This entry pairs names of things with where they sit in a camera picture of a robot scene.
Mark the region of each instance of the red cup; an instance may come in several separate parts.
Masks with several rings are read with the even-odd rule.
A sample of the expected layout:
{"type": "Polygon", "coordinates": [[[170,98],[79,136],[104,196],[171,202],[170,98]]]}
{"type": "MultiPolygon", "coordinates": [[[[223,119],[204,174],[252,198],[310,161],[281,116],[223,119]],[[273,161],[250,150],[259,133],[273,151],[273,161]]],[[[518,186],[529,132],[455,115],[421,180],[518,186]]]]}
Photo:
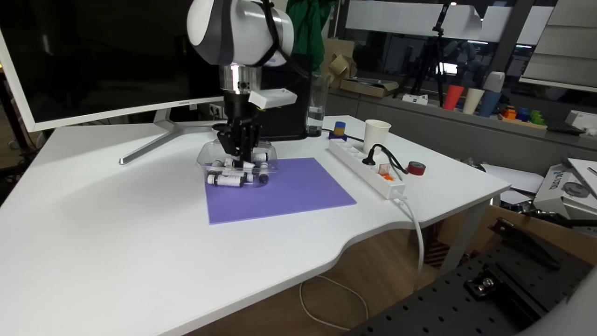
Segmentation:
{"type": "Polygon", "coordinates": [[[444,109],[446,109],[448,111],[453,111],[454,108],[456,107],[456,103],[458,103],[458,100],[460,99],[460,96],[462,95],[463,90],[464,90],[464,87],[462,87],[462,86],[450,85],[448,87],[448,94],[446,95],[446,100],[444,102],[444,109]]]}

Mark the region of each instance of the monitor stand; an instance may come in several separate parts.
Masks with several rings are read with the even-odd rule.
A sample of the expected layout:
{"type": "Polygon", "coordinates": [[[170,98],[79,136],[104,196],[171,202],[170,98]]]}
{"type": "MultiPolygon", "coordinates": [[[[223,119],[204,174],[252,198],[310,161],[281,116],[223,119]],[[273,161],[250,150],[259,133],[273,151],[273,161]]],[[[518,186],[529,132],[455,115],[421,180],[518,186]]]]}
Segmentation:
{"type": "Polygon", "coordinates": [[[153,123],[165,129],[167,131],[166,134],[148,142],[132,153],[123,156],[118,162],[120,164],[130,163],[179,136],[191,133],[209,132],[211,131],[211,126],[221,122],[222,121],[199,121],[189,123],[189,125],[181,125],[170,120],[170,109],[159,109],[155,114],[153,123]]]}

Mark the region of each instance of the white desk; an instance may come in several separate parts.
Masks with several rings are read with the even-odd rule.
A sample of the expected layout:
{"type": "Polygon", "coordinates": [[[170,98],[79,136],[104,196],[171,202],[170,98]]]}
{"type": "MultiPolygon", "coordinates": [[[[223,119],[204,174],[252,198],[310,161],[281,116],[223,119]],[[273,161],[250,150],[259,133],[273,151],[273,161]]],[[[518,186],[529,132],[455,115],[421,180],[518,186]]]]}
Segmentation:
{"type": "MultiPolygon", "coordinates": [[[[337,120],[363,136],[352,117],[324,125],[337,120]]],[[[275,147],[281,158],[315,157],[358,204],[209,226],[195,160],[213,133],[118,164],[160,132],[152,124],[54,132],[0,208],[0,335],[183,335],[322,273],[357,241],[412,228],[323,136],[275,147]]],[[[487,200],[509,184],[394,135],[386,145],[403,165],[427,165],[405,179],[422,227],[472,207],[456,260],[487,200]]]]}

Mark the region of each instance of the metal bolt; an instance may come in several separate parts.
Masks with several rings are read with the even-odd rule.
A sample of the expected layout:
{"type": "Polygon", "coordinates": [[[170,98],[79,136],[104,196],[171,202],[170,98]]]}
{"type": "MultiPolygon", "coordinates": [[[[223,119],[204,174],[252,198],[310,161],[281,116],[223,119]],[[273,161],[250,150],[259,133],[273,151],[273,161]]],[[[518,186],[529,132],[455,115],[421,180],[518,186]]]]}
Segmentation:
{"type": "Polygon", "coordinates": [[[488,277],[484,278],[483,281],[482,281],[482,283],[483,283],[483,285],[485,287],[491,287],[491,286],[493,286],[493,280],[491,280],[488,277]]]}

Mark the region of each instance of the white cylinder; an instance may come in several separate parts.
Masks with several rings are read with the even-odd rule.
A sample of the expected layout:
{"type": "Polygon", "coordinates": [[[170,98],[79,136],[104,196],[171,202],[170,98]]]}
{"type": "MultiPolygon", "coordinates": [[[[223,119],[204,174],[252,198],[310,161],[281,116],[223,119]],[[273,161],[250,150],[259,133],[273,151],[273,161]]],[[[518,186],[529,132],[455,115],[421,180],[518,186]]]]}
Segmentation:
{"type": "Polygon", "coordinates": [[[475,110],[477,109],[477,105],[479,105],[479,101],[481,101],[481,97],[485,90],[479,90],[478,88],[470,88],[469,91],[466,93],[466,100],[464,101],[464,108],[462,112],[464,114],[474,114],[475,110]]]}
{"type": "MultiPolygon", "coordinates": [[[[386,142],[387,133],[390,131],[389,123],[381,120],[365,120],[365,139],[363,144],[363,153],[369,154],[371,147],[376,143],[383,145],[386,142]]],[[[376,148],[375,154],[379,154],[380,148],[376,148]]]]}

